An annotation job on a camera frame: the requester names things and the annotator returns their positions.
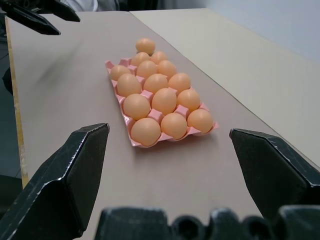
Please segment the brown egg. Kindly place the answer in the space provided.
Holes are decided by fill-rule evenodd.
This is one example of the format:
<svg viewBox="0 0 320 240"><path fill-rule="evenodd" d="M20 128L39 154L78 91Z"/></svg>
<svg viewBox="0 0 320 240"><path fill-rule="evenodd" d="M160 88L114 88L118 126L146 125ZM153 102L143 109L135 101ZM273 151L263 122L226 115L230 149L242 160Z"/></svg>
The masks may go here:
<svg viewBox="0 0 320 240"><path fill-rule="evenodd" d="M146 60L143 61L136 69L136 75L142 78L147 79L153 74L157 73L157 65L151 61L151 60Z"/></svg>
<svg viewBox="0 0 320 240"><path fill-rule="evenodd" d="M145 147L153 145L161 136L161 128L156 120L142 118L134 123L130 132L131 139Z"/></svg>
<svg viewBox="0 0 320 240"><path fill-rule="evenodd" d="M153 94L155 94L160 89L168 88L168 87L169 87L169 84L168 84L167 76L160 73L156 73L149 76L145 80L143 85L144 90L151 92Z"/></svg>
<svg viewBox="0 0 320 240"><path fill-rule="evenodd" d="M148 55L152 55L156 49L156 44L150 38L141 38L136 42L135 48L138 53L144 52Z"/></svg>
<svg viewBox="0 0 320 240"><path fill-rule="evenodd" d="M146 52L139 52L132 57L130 64L138 67L142 62L149 61L150 56Z"/></svg>
<svg viewBox="0 0 320 240"><path fill-rule="evenodd" d="M149 101L141 94L131 94L123 102L124 114L135 121L147 117L150 111Z"/></svg>
<svg viewBox="0 0 320 240"><path fill-rule="evenodd" d="M151 107L164 115L173 113L177 106L177 96L171 88L158 90L152 99Z"/></svg>
<svg viewBox="0 0 320 240"><path fill-rule="evenodd" d="M175 140L181 139L188 130L186 119L178 113L167 114L161 121L161 131Z"/></svg>
<svg viewBox="0 0 320 240"><path fill-rule="evenodd" d="M109 72L111 80L117 81L124 74L131 74L131 71L123 65L114 65Z"/></svg>
<svg viewBox="0 0 320 240"><path fill-rule="evenodd" d="M167 76L167 79L169 80L177 73L177 68L171 61L162 60L157 65L157 73Z"/></svg>
<svg viewBox="0 0 320 240"><path fill-rule="evenodd" d="M189 114L187 124L189 127L201 131L202 134L206 134L213 128L214 120L209 111L196 109Z"/></svg>
<svg viewBox="0 0 320 240"><path fill-rule="evenodd" d="M201 105L200 95L194 89L183 90L177 97L177 105L188 108L189 112L193 112Z"/></svg>
<svg viewBox="0 0 320 240"><path fill-rule="evenodd" d="M132 94L140 94L142 92L142 86L139 80L130 73L125 73L117 80L117 92L122 97L128 97Z"/></svg>
<svg viewBox="0 0 320 240"><path fill-rule="evenodd" d="M191 78L184 72L176 73L169 79L168 86L180 94L191 87Z"/></svg>
<svg viewBox="0 0 320 240"><path fill-rule="evenodd" d="M150 60L158 65L161 61L167 60L168 56L163 51L156 51L150 57Z"/></svg>

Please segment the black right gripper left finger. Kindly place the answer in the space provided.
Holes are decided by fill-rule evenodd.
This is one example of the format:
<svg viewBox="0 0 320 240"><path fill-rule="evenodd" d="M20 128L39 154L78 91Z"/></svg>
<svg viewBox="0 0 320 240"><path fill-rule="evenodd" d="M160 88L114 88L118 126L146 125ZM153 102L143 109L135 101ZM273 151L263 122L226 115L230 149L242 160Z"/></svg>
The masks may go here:
<svg viewBox="0 0 320 240"><path fill-rule="evenodd" d="M86 231L100 187L107 123L82 127L35 172L0 220L0 240L74 240Z"/></svg>

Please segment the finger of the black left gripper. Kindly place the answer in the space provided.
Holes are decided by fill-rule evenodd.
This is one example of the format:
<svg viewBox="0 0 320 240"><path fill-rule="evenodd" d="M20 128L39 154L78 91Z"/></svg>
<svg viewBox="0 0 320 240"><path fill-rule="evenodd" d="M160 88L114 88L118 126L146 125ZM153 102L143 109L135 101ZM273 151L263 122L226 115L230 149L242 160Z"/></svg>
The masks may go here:
<svg viewBox="0 0 320 240"><path fill-rule="evenodd" d="M17 4L4 4L3 11L12 20L43 35L60 35L57 30L46 18L24 9Z"/></svg>
<svg viewBox="0 0 320 240"><path fill-rule="evenodd" d="M42 14L53 14L65 21L80 22L79 16L68 5L61 0L38 0L36 7Z"/></svg>

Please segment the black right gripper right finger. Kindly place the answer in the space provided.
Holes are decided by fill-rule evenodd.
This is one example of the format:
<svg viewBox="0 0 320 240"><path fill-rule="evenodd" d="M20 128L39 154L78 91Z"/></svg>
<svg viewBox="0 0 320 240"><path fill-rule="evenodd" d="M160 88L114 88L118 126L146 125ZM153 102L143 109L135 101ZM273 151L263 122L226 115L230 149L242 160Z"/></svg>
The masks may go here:
<svg viewBox="0 0 320 240"><path fill-rule="evenodd" d="M320 205L320 171L282 138L233 128L229 133L246 187L264 218L286 205Z"/></svg>

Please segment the pink egg tray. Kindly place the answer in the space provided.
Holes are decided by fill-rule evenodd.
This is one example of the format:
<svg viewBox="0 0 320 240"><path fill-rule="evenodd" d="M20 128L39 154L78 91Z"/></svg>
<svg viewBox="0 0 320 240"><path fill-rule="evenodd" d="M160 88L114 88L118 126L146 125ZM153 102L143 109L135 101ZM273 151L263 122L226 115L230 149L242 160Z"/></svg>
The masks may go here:
<svg viewBox="0 0 320 240"><path fill-rule="evenodd" d="M150 148L161 141L180 141L189 135L203 136L218 127L207 106L192 87L183 94L160 86L156 75L139 76L139 67L123 58L114 65L105 62L132 146Z"/></svg>

